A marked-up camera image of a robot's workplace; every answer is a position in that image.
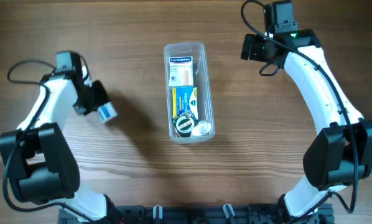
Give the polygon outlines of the white Hansaplast plaster box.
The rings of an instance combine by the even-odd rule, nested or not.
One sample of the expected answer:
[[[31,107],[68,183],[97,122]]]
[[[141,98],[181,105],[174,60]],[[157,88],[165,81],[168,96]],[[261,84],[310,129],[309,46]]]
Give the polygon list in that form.
[[[193,86],[193,57],[169,58],[169,86]]]

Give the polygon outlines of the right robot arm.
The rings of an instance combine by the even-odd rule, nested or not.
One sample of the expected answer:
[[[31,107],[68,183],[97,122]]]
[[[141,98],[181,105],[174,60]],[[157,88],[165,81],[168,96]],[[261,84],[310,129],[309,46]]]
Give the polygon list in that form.
[[[351,188],[342,202],[353,213],[358,186],[372,171],[372,121],[350,103],[333,76],[315,32],[300,29],[290,1],[263,4],[264,32],[252,27],[241,58],[275,66],[297,85],[316,128],[303,157],[304,176],[277,203],[281,223],[307,222],[322,215],[322,205]]]

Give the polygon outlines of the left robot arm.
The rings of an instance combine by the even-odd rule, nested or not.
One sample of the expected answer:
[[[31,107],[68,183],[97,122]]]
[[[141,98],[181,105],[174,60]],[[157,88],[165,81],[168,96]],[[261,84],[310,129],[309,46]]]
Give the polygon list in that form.
[[[117,111],[101,82],[92,81],[83,56],[66,50],[56,57],[56,65],[37,61],[52,71],[36,82],[40,95],[27,118],[0,135],[3,197],[18,212],[59,207],[78,223],[124,223],[107,195],[81,184],[62,133],[70,110],[83,116],[97,112],[102,123],[115,118]]]

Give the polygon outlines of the clear plastic container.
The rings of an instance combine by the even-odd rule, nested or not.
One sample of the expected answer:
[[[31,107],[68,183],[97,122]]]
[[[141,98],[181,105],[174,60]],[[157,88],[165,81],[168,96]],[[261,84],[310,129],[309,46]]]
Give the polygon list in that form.
[[[169,58],[170,57],[193,57],[193,86],[197,88],[197,105],[199,121],[206,121],[212,125],[212,130],[204,136],[192,136],[188,138],[180,137],[172,123],[172,89],[169,86]],[[205,46],[201,42],[184,42],[167,44],[164,47],[164,68],[165,68],[165,91],[167,101],[167,115],[169,122],[169,136],[177,144],[190,144],[204,142],[215,135],[215,122],[213,113],[212,94],[210,88],[210,76],[207,64]]]

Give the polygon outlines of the small white bottle clear cap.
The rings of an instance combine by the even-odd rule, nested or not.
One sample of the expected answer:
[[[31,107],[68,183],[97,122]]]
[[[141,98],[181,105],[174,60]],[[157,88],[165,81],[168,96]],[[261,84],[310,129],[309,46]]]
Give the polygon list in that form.
[[[204,136],[212,130],[212,125],[206,121],[199,121],[192,129],[192,136]]]

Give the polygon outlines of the blue VapoDrops lozenge box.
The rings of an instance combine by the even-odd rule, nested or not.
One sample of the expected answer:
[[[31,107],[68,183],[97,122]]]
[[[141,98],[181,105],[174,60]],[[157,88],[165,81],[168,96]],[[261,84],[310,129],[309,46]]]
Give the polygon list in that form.
[[[198,119],[197,88],[192,86],[176,87],[172,89],[172,117],[175,118],[185,112],[191,112]]]

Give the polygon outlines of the white Panadol box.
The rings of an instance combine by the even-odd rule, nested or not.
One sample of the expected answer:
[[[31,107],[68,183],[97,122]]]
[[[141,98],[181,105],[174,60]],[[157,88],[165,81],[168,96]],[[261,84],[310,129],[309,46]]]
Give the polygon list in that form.
[[[117,117],[117,111],[115,110],[112,102],[107,102],[97,109],[98,115],[100,117],[100,121],[102,123],[106,123],[113,118]]]

